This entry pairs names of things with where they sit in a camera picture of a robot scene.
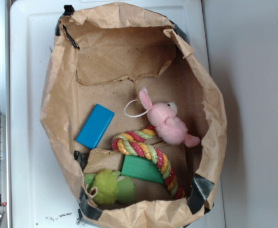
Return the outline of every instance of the green ball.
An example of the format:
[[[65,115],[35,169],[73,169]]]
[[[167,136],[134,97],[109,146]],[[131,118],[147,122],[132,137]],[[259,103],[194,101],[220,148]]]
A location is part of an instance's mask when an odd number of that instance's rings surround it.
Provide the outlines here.
[[[123,203],[123,204],[130,204],[134,202],[135,185],[133,180],[127,176],[120,176],[118,180],[120,180],[118,182],[119,192],[116,196],[116,200],[119,203]]]

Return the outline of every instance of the pink bunny toy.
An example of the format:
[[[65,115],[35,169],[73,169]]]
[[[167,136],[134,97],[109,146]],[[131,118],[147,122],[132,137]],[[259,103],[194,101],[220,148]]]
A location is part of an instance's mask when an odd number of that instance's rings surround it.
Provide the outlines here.
[[[177,106],[174,102],[153,105],[145,87],[140,90],[139,99],[147,110],[144,114],[147,113],[149,122],[165,142],[171,145],[184,143],[187,147],[194,147],[200,143],[198,137],[187,133],[188,129],[185,123],[176,116]]]

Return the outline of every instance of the green wooden block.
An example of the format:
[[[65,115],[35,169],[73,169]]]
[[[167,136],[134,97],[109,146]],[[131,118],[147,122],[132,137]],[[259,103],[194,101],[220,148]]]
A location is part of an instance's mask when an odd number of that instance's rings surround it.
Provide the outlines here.
[[[152,161],[138,156],[125,156],[122,175],[164,184],[158,167]]]

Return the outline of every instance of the white surface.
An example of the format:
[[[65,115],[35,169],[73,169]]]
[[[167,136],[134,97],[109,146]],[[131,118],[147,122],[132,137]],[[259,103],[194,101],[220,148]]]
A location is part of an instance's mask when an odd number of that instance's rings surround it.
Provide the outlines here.
[[[189,35],[196,55],[208,69],[199,0],[127,1],[168,16]],[[55,26],[64,4],[76,10],[109,1],[17,0],[10,11],[11,175],[15,228],[78,227],[78,205],[71,194],[39,121],[41,96],[54,45]],[[216,207],[191,228],[223,228],[219,188]]]
[[[278,228],[278,0],[204,0],[211,75],[226,102],[227,228]]]

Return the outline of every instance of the paper bag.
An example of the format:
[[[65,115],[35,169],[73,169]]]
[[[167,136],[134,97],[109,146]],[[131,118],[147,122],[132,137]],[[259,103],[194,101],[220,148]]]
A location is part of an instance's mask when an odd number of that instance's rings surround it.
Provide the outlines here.
[[[227,120],[221,92],[194,50],[176,32],[176,25],[149,10],[126,3],[65,9],[58,21],[40,117],[83,218],[102,227],[173,228],[202,217],[213,207]],[[88,153],[89,149],[75,139],[96,104],[115,113],[100,150],[111,151],[115,135],[147,126],[146,117],[129,118],[123,112],[143,86],[153,102],[174,101],[189,133],[201,138],[195,148],[161,147],[187,197],[174,200],[164,186],[154,188],[154,183],[139,181],[134,204],[97,208],[88,199],[83,171],[74,158],[74,151]],[[130,114],[142,111],[139,103],[128,108]],[[160,141],[155,138],[150,144]]]

